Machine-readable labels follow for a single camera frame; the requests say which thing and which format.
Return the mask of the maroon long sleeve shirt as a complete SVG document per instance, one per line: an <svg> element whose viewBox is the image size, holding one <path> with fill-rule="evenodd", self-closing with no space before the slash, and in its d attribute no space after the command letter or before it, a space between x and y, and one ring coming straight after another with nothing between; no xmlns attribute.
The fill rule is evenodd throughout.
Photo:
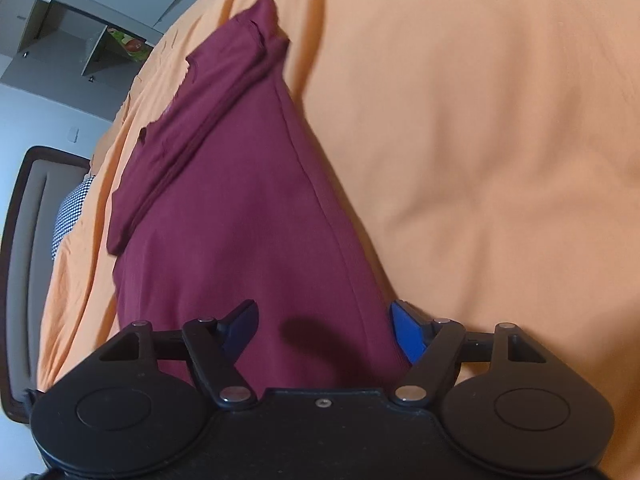
<svg viewBox="0 0 640 480"><path fill-rule="evenodd" d="M407 371L382 292L288 94L288 40L257 0L188 58L112 196L119 323L178 330L254 300L256 390L387 387Z"/></svg>

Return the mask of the black white checkered pillow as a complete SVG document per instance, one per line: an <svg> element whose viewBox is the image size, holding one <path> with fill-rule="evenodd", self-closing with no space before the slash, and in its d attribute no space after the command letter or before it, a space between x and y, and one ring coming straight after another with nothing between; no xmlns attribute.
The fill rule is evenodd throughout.
<svg viewBox="0 0 640 480"><path fill-rule="evenodd" d="M62 240L73 229L78 221L82 206L94 180L93 174L86 174L82 181L75 186L62 200L53 226L51 259L54 260Z"/></svg>

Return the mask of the orange duvet cover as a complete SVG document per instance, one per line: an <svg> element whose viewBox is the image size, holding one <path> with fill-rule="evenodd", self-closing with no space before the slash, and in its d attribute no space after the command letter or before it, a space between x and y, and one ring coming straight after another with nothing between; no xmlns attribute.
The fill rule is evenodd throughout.
<svg viewBox="0 0 640 480"><path fill-rule="evenodd" d="M116 332L111 195L188 55L256 0L198 0L134 78L55 260L37 384ZM402 298L510 318L610 401L639 474L639 0L274 0L284 79Z"/></svg>

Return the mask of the dark wood padded headboard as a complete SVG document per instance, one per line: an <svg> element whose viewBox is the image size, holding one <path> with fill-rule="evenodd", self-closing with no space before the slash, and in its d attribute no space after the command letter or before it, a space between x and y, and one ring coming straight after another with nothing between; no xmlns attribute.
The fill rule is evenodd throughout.
<svg viewBox="0 0 640 480"><path fill-rule="evenodd" d="M55 218L88 170L83 157L46 146L30 148L6 212L1 239L1 405L19 424L28 423L24 393L36 388Z"/></svg>

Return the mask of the colourful bag in wardrobe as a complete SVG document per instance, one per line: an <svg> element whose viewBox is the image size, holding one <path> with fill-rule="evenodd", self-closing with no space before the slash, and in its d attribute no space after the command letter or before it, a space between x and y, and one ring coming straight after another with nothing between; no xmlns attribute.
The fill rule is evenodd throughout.
<svg viewBox="0 0 640 480"><path fill-rule="evenodd" d="M139 63L143 63L149 58L152 48L145 41L114 27L109 27L106 31L124 50L128 58Z"/></svg>

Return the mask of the grey wardrobe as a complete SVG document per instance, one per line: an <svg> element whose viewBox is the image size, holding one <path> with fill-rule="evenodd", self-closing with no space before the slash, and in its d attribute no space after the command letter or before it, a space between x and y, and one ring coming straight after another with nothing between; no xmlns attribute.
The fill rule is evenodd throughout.
<svg viewBox="0 0 640 480"><path fill-rule="evenodd" d="M1 0L2 84L111 120L142 65L106 31L152 50L196 0Z"/></svg>

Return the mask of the white wall switch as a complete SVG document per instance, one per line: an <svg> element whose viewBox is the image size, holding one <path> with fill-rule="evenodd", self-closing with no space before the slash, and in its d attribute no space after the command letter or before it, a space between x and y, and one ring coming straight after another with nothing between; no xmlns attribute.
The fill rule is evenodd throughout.
<svg viewBox="0 0 640 480"><path fill-rule="evenodd" d="M76 144L79 139L79 128L78 127L70 127L67 133L67 141L71 144Z"/></svg>

